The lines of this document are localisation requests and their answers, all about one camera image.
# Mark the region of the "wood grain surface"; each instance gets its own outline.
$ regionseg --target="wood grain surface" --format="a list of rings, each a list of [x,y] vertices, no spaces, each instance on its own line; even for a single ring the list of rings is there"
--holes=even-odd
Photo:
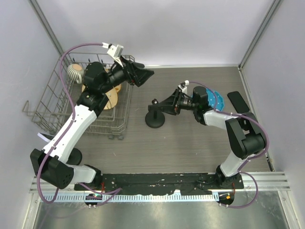
[[[236,67],[154,69],[140,88],[134,87],[124,140],[106,135],[84,134],[76,147],[83,153],[82,164],[103,173],[214,172],[230,152],[224,130],[197,123],[191,111],[178,116],[165,114],[165,124],[149,128],[144,121],[152,99],[166,99],[184,81],[199,81],[217,90],[225,100],[225,111],[235,112],[227,93],[239,91],[246,100]],[[188,87],[189,94],[195,85]],[[269,171],[265,157],[244,167],[244,171]]]

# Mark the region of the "wire basket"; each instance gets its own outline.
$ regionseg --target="wire basket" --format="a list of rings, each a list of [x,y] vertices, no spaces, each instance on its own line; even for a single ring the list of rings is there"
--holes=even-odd
[[[124,58],[134,62],[133,56],[124,55]],[[104,67],[109,69],[112,65],[110,62],[113,60],[107,54],[71,52],[67,55],[66,62],[68,64],[77,62],[85,69],[90,62],[94,61],[103,63]],[[51,73],[36,110],[29,110],[29,101],[25,103],[22,110],[27,116],[32,117],[32,122],[51,135],[59,132],[72,113],[68,97],[59,79],[59,63],[60,58]],[[63,77],[75,104],[81,95],[82,84],[76,84],[67,77],[67,66],[64,63]],[[127,82],[122,83],[121,86],[117,105],[110,110],[103,110],[100,116],[87,128],[86,133],[107,134],[109,138],[119,135],[119,139],[123,139],[123,132],[127,126],[132,86]]]

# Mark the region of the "black phone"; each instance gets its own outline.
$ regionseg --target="black phone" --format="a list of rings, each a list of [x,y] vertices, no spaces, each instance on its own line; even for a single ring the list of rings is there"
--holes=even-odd
[[[228,98],[230,99],[237,113],[243,114],[250,111],[248,105],[239,92],[236,91],[228,93]]]

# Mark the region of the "metal corner post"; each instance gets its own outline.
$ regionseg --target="metal corner post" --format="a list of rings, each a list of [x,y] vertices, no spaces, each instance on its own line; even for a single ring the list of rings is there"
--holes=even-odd
[[[242,70],[244,65],[246,64],[247,60],[249,59],[252,51],[254,50],[254,48],[256,47],[257,43],[259,42],[259,40],[261,39],[263,33],[265,32],[267,26],[269,25],[272,17],[274,16],[274,14],[276,13],[277,9],[279,8],[279,6],[281,5],[281,3],[283,2],[283,0],[274,0],[271,4],[271,6],[269,7],[269,10],[267,12],[267,14],[265,15],[262,23],[260,24],[255,36],[253,37],[248,50],[246,51],[240,65],[239,65],[239,69]]]
[[[32,6],[33,10],[35,11],[39,21],[41,22],[42,26],[44,27],[47,35],[49,36],[51,42],[53,43],[56,51],[61,56],[64,53],[64,49],[62,48],[60,42],[58,41],[55,33],[53,32],[47,18],[45,17],[40,5],[38,4],[37,0],[29,0],[30,5]]]

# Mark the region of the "blue plate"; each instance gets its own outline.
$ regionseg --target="blue plate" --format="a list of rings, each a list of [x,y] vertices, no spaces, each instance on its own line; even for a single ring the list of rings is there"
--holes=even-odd
[[[210,90],[208,90],[208,89],[206,89],[206,92],[208,93],[209,105],[211,107],[214,107],[214,105],[215,105],[215,97],[214,97],[213,93]],[[217,96],[217,106],[216,106],[216,109],[219,110],[219,111],[222,111],[224,109],[224,98],[217,91],[214,91],[214,93]]]

